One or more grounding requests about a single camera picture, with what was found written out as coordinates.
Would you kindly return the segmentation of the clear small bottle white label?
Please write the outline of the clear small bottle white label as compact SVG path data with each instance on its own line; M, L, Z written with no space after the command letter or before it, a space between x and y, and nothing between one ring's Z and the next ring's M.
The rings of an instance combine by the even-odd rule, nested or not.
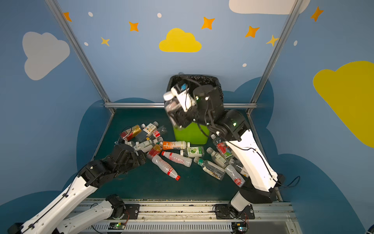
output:
M167 113L173 113L176 111L183 110L180 103L181 94L177 92L168 91L163 95L164 98L164 107Z

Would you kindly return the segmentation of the aluminium back frame rail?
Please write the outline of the aluminium back frame rail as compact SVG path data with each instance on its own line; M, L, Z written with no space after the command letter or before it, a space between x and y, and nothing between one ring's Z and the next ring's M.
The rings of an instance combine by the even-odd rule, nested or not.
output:
M257 108L256 103L224 103L224 108L228 109L255 109ZM162 108L164 109L164 103L138 103L138 102L105 102L105 108Z

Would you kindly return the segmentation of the clear lime juice bottle right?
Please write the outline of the clear lime juice bottle right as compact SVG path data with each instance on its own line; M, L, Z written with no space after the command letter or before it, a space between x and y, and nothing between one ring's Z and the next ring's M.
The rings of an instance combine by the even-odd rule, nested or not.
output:
M196 146L186 148L185 150L180 150L180 154L184 157L195 158L203 157L205 155L205 151L203 146Z

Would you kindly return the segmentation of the orange juice bottle back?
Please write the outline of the orange juice bottle back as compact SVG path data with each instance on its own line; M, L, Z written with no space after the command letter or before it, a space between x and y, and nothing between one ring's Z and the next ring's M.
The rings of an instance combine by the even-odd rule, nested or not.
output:
M186 150L191 146L190 142L185 141L164 141L161 143L163 150Z

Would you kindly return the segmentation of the clear bottle red label yellow cap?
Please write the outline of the clear bottle red label yellow cap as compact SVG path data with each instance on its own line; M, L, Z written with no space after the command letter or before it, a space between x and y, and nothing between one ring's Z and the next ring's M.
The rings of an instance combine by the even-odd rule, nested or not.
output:
M159 137L163 136L166 133L167 133L166 127L165 126L160 126L159 128L155 129L152 132L151 139L159 138Z

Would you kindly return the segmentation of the white bottle red cap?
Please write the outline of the white bottle red cap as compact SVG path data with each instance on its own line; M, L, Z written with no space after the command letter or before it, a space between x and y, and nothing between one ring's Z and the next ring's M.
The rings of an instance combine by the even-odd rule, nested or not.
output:
M174 178L176 181L180 179L180 176L175 171L175 169L166 161L164 161L159 155L156 155L152 158L152 163L157 165L164 173Z
M167 159L175 162L175 163L184 165L186 167L190 167L191 164L192 164L192 158L187 158L187 157L184 157L184 156L176 154L176 153L163 151L161 153L161 155L166 157Z

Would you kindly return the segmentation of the clear square osmanthus tea bottle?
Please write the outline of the clear square osmanthus tea bottle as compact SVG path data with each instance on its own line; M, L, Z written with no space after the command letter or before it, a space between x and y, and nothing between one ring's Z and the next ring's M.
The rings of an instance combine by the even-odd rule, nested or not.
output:
M153 131L157 129L158 125L159 123L154 121L153 123L145 126L142 131L135 136L136 141L143 142L147 140L148 137L151 137Z

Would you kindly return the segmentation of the clear bottle green cap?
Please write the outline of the clear bottle green cap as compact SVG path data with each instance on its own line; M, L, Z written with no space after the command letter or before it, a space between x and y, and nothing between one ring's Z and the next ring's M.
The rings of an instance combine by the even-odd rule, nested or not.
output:
M201 159L200 157L195 157L193 161L201 166L203 171L205 171L207 174L218 180L223 180L226 172L222 167L209 160Z

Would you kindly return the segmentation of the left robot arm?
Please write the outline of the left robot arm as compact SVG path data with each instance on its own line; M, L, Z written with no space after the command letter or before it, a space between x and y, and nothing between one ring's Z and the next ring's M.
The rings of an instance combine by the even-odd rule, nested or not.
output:
M8 228L9 234L77 234L101 220L129 218L124 201L108 196L100 204L68 218L68 214L104 184L146 162L146 154L127 144L116 145L103 159L87 163L73 182L42 211L24 223Z

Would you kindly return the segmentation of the aluminium left frame post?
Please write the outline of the aluminium left frame post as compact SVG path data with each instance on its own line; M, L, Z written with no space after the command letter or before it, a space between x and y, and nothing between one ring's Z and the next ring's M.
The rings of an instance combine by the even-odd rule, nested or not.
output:
M97 89L98 93L100 94L104 103L111 102L107 92L105 91L102 83L99 80L95 70L93 69L88 57L86 56L82 46L80 45L76 35L74 34L73 29L69 25L69 22L66 20L64 13L59 6L58 2L55 0L45 0L46 4L48 5L49 9L51 10L54 18L58 22L59 26L61 27L64 35L68 39L70 45L74 49L77 57L79 58L80 62L82 63L84 69L86 70L88 76L90 77L92 83L94 84L95 88Z

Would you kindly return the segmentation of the aluminium frame post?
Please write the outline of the aluminium frame post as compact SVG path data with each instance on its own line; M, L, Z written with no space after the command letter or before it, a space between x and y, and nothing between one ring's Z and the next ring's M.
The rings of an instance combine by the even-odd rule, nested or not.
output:
M49 9L51 10L54 18L58 22L59 26L61 27L64 35L68 39L70 45L74 49L77 57L79 58L80 62L82 63L84 69L86 70L88 76L90 77L92 83L94 84L95 88L97 89L98 93L100 94L104 103L111 102L107 92L105 91L102 83L99 80L95 70L93 69L88 57L86 56L82 46L80 45L76 35L74 34L73 29L69 25L69 22L66 20L64 13L59 6L58 2L55 0L45 0L46 4L48 5Z
M272 51L272 54L270 56L270 59L266 65L266 68L264 70L264 73L263 75L261 76L260 78L260 81L254 91L254 94L251 98L251 102L250 104L253 105L253 107L250 107L250 108L247 108L246 110L246 114L248 117L250 117L253 109L255 109L257 107L257 102L260 98L260 95L262 93L262 91L264 90L265 88L265 85L276 65L276 62L281 54L281 51L301 13L301 7L303 5L303 0L297 0L294 2L293 6L291 7L291 11L287 17L287 20L282 28L282 31L279 35L279 39L277 40L277 43Z

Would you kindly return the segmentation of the white bottle red logo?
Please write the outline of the white bottle red logo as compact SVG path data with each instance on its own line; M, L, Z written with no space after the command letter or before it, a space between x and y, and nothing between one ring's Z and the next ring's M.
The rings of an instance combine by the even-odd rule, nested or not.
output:
M236 169L232 165L228 165L225 168L225 172L226 172L227 175L230 176L230 178L234 181L234 183L237 186L239 186L239 187L243 186L245 180L243 179L241 174L239 172L237 172Z

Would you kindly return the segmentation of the small red yellow tea bottle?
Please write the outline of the small red yellow tea bottle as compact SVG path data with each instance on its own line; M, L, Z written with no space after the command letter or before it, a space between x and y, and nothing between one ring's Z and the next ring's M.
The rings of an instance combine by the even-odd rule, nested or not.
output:
M162 144L156 144L148 153L147 158L152 160L153 157L159 155L163 151Z

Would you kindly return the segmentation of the black bin liner bag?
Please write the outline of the black bin liner bag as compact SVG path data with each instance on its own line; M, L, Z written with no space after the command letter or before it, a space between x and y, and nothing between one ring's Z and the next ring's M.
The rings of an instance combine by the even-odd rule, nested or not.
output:
M221 100L224 100L224 94L221 88L221 84L216 77L213 76L206 76L206 75L191 75L191 74L178 74L174 75L169 79L168 86L166 91L170 91L173 86L175 86L179 82L187 82L191 84L191 91L192 94L193 90L198 87L196 83L200 85L212 85L216 87L220 93Z

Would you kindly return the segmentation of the clear bottle red label right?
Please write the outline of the clear bottle red label right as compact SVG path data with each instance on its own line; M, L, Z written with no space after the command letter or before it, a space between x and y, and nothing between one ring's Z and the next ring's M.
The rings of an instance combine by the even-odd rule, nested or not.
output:
M217 150L219 151L219 153L227 161L230 161L234 157L228 145L224 141L222 141L220 137L212 134L211 139L212 139L213 144L216 146Z

